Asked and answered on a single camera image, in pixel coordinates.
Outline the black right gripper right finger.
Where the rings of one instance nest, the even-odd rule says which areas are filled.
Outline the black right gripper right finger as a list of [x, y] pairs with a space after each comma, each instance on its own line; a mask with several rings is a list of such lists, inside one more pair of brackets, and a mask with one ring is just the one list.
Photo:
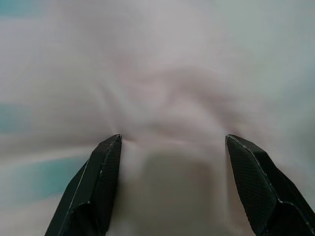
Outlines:
[[257, 236], [313, 236], [315, 213], [296, 185], [256, 144], [225, 137], [237, 192]]

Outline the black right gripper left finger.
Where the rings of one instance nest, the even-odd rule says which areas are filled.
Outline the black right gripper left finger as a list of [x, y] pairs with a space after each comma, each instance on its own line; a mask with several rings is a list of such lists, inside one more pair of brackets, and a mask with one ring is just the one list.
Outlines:
[[67, 185], [47, 236], [104, 236], [115, 202], [122, 137], [113, 135], [98, 144]]

